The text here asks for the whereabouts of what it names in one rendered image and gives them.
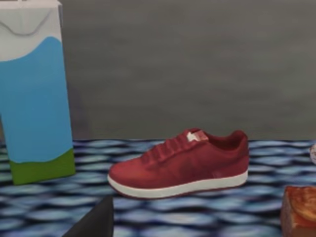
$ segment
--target white sole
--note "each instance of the white sole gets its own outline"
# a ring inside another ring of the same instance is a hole
[[[110,185],[122,194],[134,198],[166,198],[185,193],[207,191],[214,189],[229,189],[240,186],[246,182],[248,170],[242,174],[220,179],[204,179],[187,184],[162,189],[137,189],[117,183],[108,175]]]

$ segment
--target table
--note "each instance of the table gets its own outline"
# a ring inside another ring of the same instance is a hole
[[[284,186],[316,185],[315,141],[251,141],[249,178],[240,188],[161,200],[132,200],[106,180],[112,164],[162,141],[75,141],[77,174],[13,186],[0,147],[0,236],[61,237],[103,196],[114,195],[114,237],[280,237]]]

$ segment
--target red sneaker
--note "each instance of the red sneaker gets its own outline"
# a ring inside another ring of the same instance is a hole
[[[242,131],[215,137],[190,129],[113,165],[108,181],[130,198],[166,198],[240,186],[247,180],[248,163],[248,139]]]

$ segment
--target gray background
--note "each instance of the gray background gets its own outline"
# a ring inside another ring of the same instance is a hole
[[[316,138],[316,2],[62,0],[75,139]]]

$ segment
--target shoe tongue label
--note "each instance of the shoe tongue label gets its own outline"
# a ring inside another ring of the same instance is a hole
[[[198,141],[198,142],[208,140],[208,137],[206,136],[206,134],[203,131],[198,131],[195,133],[189,132],[187,135],[187,138],[188,138],[189,142],[194,141],[194,140]]]

